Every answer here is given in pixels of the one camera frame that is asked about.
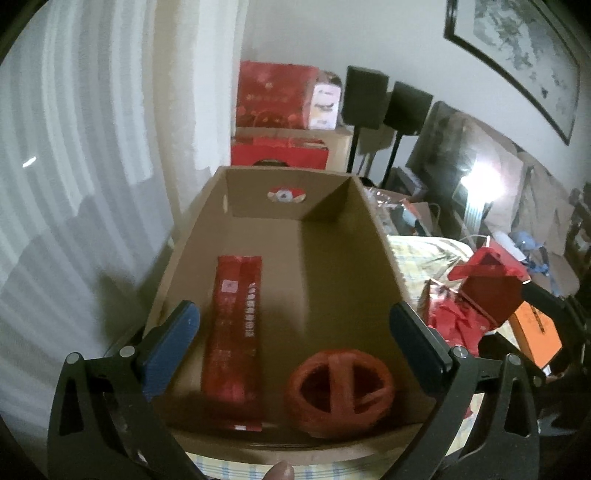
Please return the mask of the person hand holding gripper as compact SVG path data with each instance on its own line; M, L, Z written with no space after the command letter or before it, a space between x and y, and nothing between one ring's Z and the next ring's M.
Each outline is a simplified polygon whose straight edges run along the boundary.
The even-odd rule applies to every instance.
M263 476L263 480L294 480L295 478L296 472L294 472L294 467L287 461L273 465Z

